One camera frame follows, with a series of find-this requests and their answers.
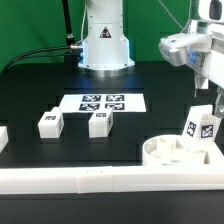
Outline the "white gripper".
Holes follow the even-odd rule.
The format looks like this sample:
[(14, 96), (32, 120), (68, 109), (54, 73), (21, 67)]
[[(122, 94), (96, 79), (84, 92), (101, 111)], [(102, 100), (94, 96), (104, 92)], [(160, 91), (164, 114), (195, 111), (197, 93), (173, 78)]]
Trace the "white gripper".
[[(160, 39), (159, 50), (173, 66), (187, 65), (195, 71), (195, 96), (209, 92), (209, 82), (224, 87), (224, 24), (189, 20), (180, 33)], [(224, 89), (217, 90), (214, 115), (224, 118)]]

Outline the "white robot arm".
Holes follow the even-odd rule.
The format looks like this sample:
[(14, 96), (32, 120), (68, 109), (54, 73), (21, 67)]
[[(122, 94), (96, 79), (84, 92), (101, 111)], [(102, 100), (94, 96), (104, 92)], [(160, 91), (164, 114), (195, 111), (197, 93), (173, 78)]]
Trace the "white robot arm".
[[(79, 66), (99, 76), (134, 65), (123, 34), (123, 0), (85, 0)], [(177, 34), (160, 39), (162, 57), (194, 70), (195, 92), (218, 86), (214, 115), (224, 118), (224, 0), (190, 0), (189, 19)]]

